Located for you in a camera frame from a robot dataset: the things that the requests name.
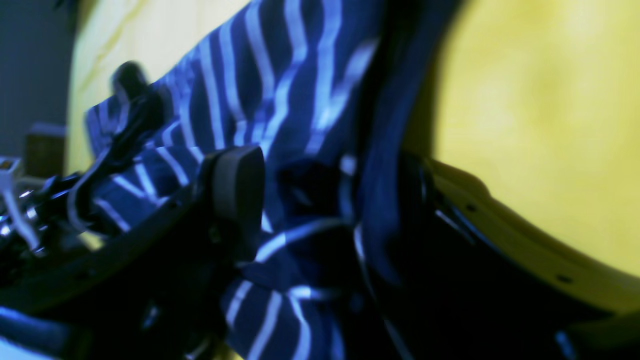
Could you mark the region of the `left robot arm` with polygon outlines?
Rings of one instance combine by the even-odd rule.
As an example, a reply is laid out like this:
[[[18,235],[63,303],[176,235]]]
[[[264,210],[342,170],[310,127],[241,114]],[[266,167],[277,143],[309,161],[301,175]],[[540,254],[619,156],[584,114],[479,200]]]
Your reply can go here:
[[[132,166],[146,137],[164,123],[165,108],[141,64],[122,63],[110,86],[119,111],[114,120],[100,115],[93,132],[97,158],[85,172],[48,178],[29,193],[18,191],[23,176],[18,158],[1,159],[1,286],[18,283],[27,270],[55,250],[57,237],[91,231],[112,236],[119,231],[100,219],[93,191],[103,181]]]

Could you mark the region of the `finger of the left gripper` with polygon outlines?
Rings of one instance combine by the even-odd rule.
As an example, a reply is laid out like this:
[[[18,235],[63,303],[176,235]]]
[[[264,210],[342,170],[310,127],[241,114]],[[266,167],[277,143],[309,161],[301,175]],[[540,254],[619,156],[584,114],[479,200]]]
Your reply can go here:
[[[144,136],[164,122],[162,97],[147,81],[139,63],[122,63],[110,77],[110,88],[112,96],[85,112],[87,139],[95,159],[67,198],[68,220],[78,231],[102,228],[91,204],[94,187],[128,168],[141,150]]]

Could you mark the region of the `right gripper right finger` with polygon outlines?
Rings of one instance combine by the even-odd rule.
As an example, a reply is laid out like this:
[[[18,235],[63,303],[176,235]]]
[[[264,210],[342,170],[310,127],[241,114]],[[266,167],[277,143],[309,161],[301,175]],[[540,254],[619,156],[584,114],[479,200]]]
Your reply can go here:
[[[639,358],[639,277],[529,223],[475,175],[384,156],[359,191],[366,279],[402,356]]]

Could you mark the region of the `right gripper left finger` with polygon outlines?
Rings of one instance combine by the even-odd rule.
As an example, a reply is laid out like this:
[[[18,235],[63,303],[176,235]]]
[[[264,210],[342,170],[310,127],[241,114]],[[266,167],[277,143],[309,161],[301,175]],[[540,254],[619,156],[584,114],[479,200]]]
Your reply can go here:
[[[208,155],[195,181],[96,250],[78,234],[1,287],[3,360],[210,360],[221,326],[210,291],[253,260],[265,158]]]

